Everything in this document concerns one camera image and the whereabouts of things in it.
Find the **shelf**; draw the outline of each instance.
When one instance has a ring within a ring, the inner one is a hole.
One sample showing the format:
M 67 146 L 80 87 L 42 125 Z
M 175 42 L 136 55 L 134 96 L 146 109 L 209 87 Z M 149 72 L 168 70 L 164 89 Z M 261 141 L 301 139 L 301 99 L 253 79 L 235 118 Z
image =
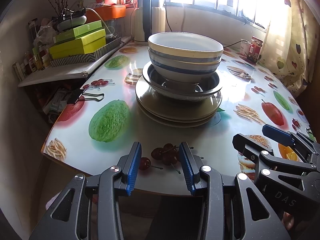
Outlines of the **shelf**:
M 130 37 L 121 39 L 124 43 L 129 42 Z M 96 68 L 100 67 L 107 59 L 109 59 L 124 44 L 108 52 L 95 62 L 77 63 L 58 67 L 49 67 L 45 70 L 38 70 L 28 75 L 24 81 L 18 84 L 18 87 L 25 87 L 34 84 L 46 83 L 57 80 L 76 79 L 88 77 Z

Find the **orange box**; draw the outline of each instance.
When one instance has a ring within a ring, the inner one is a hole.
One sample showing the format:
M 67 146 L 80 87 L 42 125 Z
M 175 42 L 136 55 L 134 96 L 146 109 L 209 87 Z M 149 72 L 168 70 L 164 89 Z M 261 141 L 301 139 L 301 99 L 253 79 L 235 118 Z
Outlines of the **orange box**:
M 95 8 L 94 10 L 100 15 L 100 17 L 104 21 L 125 17 L 125 5 L 122 4 L 106 5 L 103 7 Z M 86 11 L 86 16 L 86 23 L 100 20 L 99 17 L 93 11 L 90 10 Z

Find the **kettle handle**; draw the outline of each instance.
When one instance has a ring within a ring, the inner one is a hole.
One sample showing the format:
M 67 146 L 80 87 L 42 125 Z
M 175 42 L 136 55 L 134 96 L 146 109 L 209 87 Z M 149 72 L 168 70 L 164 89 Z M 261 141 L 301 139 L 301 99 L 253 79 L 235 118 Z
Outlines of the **kettle handle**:
M 142 0 L 142 27 L 144 32 L 144 41 L 148 41 L 152 32 L 152 0 Z

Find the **curtain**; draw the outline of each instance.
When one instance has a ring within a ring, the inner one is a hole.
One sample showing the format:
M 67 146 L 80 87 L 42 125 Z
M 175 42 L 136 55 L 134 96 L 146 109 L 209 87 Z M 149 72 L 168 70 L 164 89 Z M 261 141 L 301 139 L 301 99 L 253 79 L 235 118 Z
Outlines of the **curtain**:
M 304 0 L 269 0 L 260 62 L 297 97 L 312 81 L 319 24 Z

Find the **zigzag patterned tray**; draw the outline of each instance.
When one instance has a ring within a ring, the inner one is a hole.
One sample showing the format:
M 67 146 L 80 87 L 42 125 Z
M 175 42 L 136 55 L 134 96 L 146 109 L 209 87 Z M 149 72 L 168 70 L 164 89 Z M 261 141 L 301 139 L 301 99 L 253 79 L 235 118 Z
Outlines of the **zigzag patterned tray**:
M 103 46 L 100 49 L 97 49 L 93 53 L 76 55 L 71 57 L 60 58 L 51 61 L 52 67 L 70 65 L 75 63 L 86 63 L 86 62 L 94 62 L 101 58 L 103 55 L 106 55 L 108 52 L 112 51 L 116 47 L 121 44 L 121 37 L 116 38 L 114 41 L 109 42 L 107 45 Z

